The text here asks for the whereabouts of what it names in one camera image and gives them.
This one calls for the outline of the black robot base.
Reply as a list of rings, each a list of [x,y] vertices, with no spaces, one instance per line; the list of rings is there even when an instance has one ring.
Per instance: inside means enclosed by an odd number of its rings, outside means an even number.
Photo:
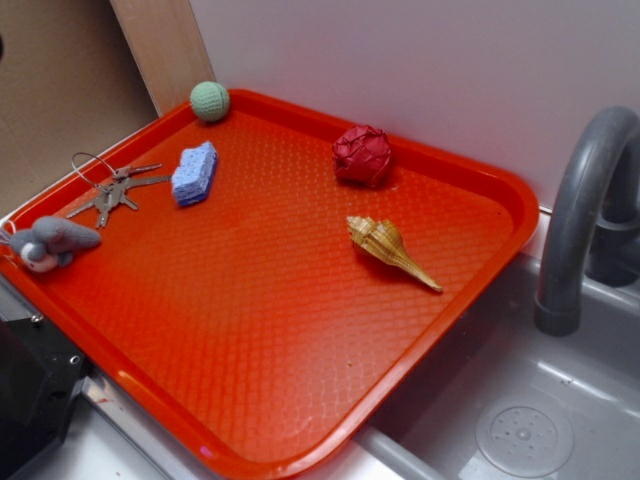
[[[15,479],[67,436],[88,362],[1,278],[1,477]]]

